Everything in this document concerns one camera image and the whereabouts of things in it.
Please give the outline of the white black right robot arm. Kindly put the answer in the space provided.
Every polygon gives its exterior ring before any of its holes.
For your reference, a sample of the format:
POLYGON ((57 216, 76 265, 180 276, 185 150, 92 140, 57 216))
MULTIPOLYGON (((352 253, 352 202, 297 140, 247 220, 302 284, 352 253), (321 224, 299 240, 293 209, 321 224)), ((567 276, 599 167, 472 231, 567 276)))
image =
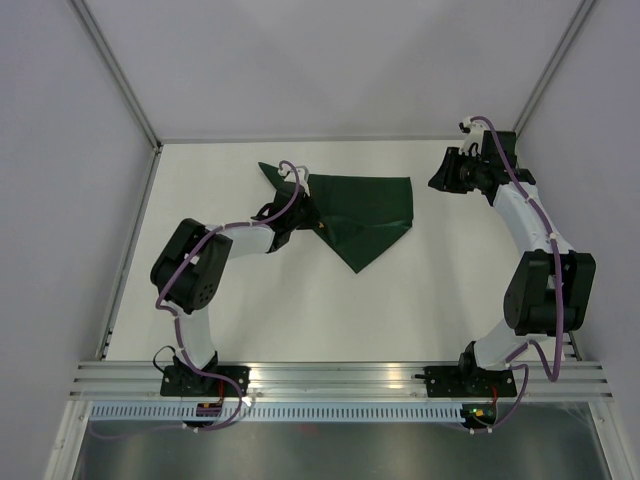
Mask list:
POLYGON ((596 262, 577 252, 550 220, 533 175, 517 165, 515 133, 493 133, 480 123, 461 129, 463 145, 447 149, 428 185, 452 194, 479 191, 506 224, 521 258, 504 294, 502 320, 470 342, 456 366, 427 367, 423 379, 431 398, 513 397, 513 361, 528 348, 540 351, 546 338, 555 347, 542 368, 550 381, 558 380, 563 337, 583 325, 596 262))

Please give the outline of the green cloth napkin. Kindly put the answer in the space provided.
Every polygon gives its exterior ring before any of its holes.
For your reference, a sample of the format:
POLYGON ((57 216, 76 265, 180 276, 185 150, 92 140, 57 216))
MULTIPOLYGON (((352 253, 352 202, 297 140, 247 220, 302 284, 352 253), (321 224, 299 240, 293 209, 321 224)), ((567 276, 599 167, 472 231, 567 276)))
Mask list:
MULTIPOLYGON (((259 168, 275 188, 278 168, 259 168)), ((408 177, 310 174, 310 197, 319 212, 313 231, 354 273, 361 272, 406 234, 413 224, 413 189, 408 177)))

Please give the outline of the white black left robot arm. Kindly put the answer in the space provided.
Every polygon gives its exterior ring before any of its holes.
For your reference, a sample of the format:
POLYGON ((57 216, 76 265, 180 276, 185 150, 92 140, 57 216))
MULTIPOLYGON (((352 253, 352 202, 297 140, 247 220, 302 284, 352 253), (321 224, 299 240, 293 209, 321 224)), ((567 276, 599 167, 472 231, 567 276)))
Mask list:
POLYGON ((150 273, 158 290, 155 308, 174 317, 178 344, 171 349, 172 364, 161 369, 161 396, 234 391, 222 380, 209 318, 225 267, 240 257, 276 252, 314 215, 309 187, 285 182, 276 188, 273 201, 248 221, 211 226, 187 218, 179 223, 150 273))

